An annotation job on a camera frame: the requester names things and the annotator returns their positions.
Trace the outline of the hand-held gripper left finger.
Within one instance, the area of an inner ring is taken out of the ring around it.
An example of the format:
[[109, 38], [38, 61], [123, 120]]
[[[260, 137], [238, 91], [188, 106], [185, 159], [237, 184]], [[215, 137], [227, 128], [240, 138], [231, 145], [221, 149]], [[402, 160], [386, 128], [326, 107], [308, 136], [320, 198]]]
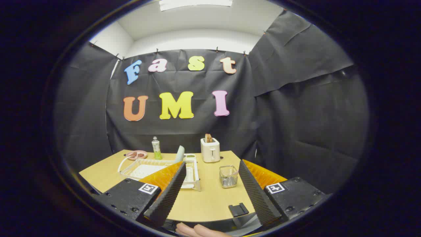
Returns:
[[126, 178], [96, 197], [96, 201], [122, 217], [164, 225], [186, 177], [184, 161], [141, 180]]

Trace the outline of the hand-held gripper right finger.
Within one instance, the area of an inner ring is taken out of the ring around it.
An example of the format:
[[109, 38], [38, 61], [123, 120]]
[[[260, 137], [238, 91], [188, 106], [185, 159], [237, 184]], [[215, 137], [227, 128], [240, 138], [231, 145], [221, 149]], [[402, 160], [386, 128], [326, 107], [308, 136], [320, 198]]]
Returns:
[[244, 159], [238, 172], [262, 225], [287, 222], [330, 197], [301, 177], [286, 179]]

